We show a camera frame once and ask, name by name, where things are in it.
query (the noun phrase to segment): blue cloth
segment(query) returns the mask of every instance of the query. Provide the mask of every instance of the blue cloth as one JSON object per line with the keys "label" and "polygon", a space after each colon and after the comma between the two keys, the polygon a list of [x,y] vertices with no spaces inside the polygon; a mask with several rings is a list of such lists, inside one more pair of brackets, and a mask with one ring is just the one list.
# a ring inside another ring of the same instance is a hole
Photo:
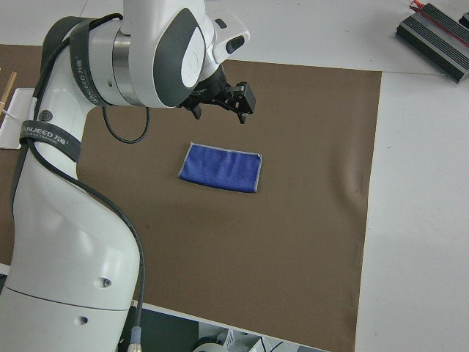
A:
{"label": "blue cloth", "polygon": [[255,193],[262,155],[191,143],[179,177],[199,185]]}

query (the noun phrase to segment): white robotic arm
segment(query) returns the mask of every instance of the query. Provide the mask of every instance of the white robotic arm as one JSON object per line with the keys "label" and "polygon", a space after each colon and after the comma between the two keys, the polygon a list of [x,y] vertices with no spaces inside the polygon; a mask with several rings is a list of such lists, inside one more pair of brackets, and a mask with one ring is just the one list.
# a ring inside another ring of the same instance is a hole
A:
{"label": "white robotic arm", "polygon": [[111,19],[79,20],[59,41],[31,101],[34,121],[23,125],[15,248],[0,296],[2,351],[117,346],[143,257],[125,215],[77,180],[92,108],[183,106],[200,117],[200,103],[215,103],[241,122],[254,108],[248,85],[229,86],[220,66],[249,39],[235,17],[207,16],[202,0],[139,0],[125,1],[124,18]]}

